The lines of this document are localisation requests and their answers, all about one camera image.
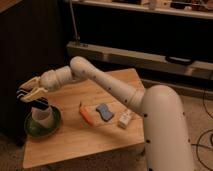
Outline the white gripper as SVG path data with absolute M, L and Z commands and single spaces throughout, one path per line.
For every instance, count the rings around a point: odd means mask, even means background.
M 23 96 L 21 100 L 24 102 L 32 102 L 45 96 L 48 91 L 55 91 L 58 88 L 56 75 L 52 72 L 45 72 L 39 76 L 33 77 L 20 86 Z

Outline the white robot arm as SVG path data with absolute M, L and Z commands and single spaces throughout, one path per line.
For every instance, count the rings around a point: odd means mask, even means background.
M 27 94 L 21 100 L 32 102 L 65 85 L 87 79 L 143 118 L 148 171 L 195 171 L 182 101 L 166 85 L 140 90 L 75 56 L 68 66 L 46 71 L 23 83 L 20 87 Z

